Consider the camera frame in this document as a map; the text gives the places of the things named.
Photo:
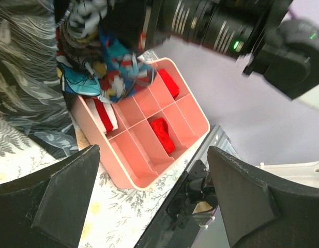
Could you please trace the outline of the left gripper left finger pad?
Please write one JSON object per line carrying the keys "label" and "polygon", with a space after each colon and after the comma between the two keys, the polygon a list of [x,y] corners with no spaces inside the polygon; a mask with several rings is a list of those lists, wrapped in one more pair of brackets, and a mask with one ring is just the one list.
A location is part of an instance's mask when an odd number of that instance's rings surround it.
{"label": "left gripper left finger pad", "polygon": [[100,148],[0,184],[0,247],[78,247]]}

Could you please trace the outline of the colourful comic print shorts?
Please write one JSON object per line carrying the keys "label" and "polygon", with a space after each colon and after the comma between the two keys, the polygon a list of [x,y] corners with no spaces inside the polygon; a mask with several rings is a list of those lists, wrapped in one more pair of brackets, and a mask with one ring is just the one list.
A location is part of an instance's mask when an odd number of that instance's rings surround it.
{"label": "colourful comic print shorts", "polygon": [[63,92],[116,103],[156,78],[156,69],[100,26],[121,3],[54,1],[57,75]]}

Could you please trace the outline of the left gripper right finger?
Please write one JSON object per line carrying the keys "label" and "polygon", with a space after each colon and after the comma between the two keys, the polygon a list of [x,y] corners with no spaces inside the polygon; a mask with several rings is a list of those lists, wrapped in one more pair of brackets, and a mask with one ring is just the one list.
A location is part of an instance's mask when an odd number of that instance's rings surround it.
{"label": "left gripper right finger", "polygon": [[207,152],[230,247],[319,247],[319,189]]}

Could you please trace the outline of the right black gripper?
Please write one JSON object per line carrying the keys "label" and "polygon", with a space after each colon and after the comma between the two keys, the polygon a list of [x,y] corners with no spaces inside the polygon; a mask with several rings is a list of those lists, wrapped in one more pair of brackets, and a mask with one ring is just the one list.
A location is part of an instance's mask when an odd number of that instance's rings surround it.
{"label": "right black gripper", "polygon": [[291,1],[147,1],[139,49],[171,36],[225,56],[250,54],[265,27],[277,28]]}

